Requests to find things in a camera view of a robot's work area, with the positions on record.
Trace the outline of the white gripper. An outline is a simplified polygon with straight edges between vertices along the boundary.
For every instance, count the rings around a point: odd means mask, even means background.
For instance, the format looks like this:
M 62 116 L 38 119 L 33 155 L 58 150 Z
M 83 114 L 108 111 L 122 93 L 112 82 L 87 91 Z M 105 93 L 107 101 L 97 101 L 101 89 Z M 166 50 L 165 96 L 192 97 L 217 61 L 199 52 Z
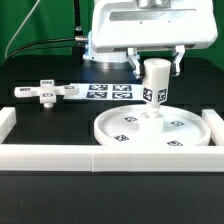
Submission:
M 93 11 L 92 48 L 98 53 L 127 49 L 136 79 L 144 71 L 137 49 L 175 47 L 170 74 L 179 76 L 185 48 L 207 48 L 217 36 L 212 0 L 99 0 Z

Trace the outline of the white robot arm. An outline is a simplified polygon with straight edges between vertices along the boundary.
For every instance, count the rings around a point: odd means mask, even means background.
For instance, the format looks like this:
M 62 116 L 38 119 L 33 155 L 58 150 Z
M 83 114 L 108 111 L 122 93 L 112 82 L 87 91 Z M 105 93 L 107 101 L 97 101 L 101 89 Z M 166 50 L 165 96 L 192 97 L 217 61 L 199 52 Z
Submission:
M 139 54 L 171 51 L 180 74 L 187 49 L 204 49 L 218 36 L 213 0 L 94 0 L 84 60 L 104 69 L 130 64 L 142 75 Z

